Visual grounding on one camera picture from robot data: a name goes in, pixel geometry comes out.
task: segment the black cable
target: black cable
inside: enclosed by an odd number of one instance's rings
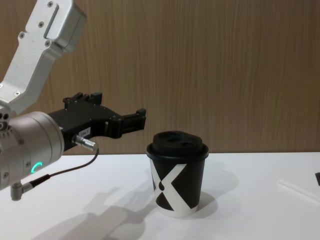
[[[67,172],[71,172],[71,171],[74,171],[74,170],[77,170],[77,169],[82,169],[82,168],[92,164],[97,159],[98,155],[99,155],[99,148],[96,150],[94,157],[89,162],[87,162],[86,164],[83,164],[83,165],[80,165],[80,166],[76,166],[76,167],[72,167],[72,168],[69,168],[69,169],[66,169],[66,170],[58,171],[58,172],[55,172],[53,174],[46,174],[46,175],[41,176],[41,177],[39,177],[39,178],[37,178],[37,179],[35,179],[33,181],[30,181],[30,184],[34,188],[34,187],[38,186],[39,184],[42,184],[43,182],[47,181],[51,177],[54,177],[54,176],[57,176],[57,175],[60,175],[60,174],[64,174],[64,173],[67,173]]]

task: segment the wood grain panel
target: wood grain panel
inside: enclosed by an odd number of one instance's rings
[[[35,2],[1,1],[0,79]],[[28,112],[98,91],[121,114],[147,108],[145,130],[100,138],[103,153],[144,153],[165,130],[199,135],[211,152],[320,151],[320,1],[76,3],[84,34]]]

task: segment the cup lid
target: cup lid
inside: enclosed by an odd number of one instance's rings
[[[209,149],[198,136],[183,131],[165,131],[153,137],[147,155],[154,161],[186,164],[204,160]]]

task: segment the white table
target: white table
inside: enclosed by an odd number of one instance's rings
[[[29,176],[87,162],[64,156]],[[145,155],[104,155],[53,177],[22,196],[0,192],[1,240],[319,240],[320,203],[278,185],[278,179],[320,196],[320,153],[211,154],[200,210],[161,215],[152,202]]]

